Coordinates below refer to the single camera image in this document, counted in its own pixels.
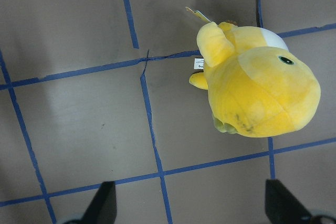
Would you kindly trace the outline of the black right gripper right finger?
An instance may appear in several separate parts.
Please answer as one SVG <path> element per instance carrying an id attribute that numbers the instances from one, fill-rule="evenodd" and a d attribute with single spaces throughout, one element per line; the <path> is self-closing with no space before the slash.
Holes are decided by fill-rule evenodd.
<path id="1" fill-rule="evenodd" d="M 265 183 L 265 214 L 270 223 L 309 223 L 312 214 L 278 179 Z"/>

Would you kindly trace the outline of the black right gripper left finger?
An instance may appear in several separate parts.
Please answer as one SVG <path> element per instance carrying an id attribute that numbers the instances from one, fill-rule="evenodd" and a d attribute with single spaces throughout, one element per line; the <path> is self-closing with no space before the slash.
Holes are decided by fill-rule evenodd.
<path id="1" fill-rule="evenodd" d="M 115 182 L 103 182 L 89 207 L 81 218 L 81 223 L 115 223 L 117 199 Z"/>

